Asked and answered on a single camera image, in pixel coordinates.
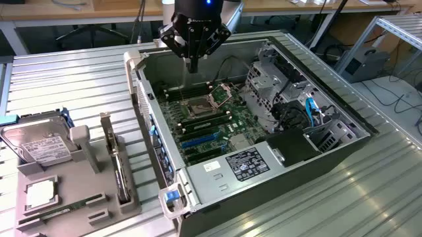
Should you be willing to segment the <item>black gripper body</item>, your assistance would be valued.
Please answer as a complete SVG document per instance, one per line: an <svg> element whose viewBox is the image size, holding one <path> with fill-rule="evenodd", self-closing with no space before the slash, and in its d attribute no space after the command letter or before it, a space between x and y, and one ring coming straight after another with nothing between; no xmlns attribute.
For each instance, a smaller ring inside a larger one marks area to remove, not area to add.
<svg viewBox="0 0 422 237"><path fill-rule="evenodd" d="M222 0L176 0L171 23L190 47L195 47L200 39L203 27L211 29L211 33L223 23L221 13Z"/></svg>

